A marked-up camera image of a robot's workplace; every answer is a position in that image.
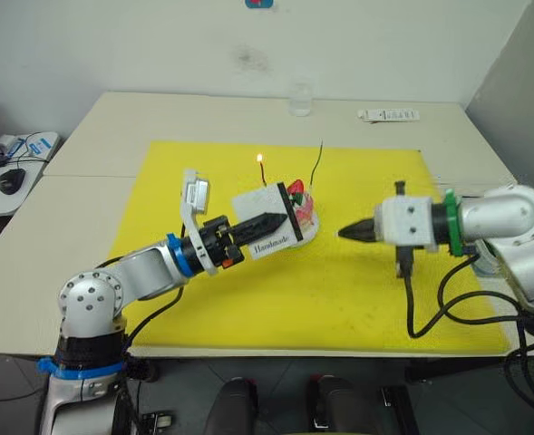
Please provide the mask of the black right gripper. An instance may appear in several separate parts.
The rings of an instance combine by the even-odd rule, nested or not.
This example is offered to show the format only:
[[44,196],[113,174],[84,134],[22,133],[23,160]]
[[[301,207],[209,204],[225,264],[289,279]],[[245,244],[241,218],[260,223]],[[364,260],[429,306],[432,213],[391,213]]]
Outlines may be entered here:
[[[410,278],[413,273],[413,247],[410,245],[410,237],[404,235],[409,218],[407,208],[411,205],[411,200],[405,195],[405,182],[398,180],[394,183],[397,201],[397,221],[396,221],[396,266],[398,278]],[[338,236],[360,242],[375,242],[374,219],[365,218],[343,227],[338,232]]]

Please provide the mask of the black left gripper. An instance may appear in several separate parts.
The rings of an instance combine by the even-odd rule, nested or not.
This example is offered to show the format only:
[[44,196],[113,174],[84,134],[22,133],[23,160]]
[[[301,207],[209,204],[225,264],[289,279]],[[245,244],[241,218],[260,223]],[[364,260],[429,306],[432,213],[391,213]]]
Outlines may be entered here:
[[214,267],[230,268],[242,263],[245,257],[238,242],[255,242],[278,230],[287,220],[286,213],[264,212],[231,226],[226,216],[213,218],[199,230],[206,259]]

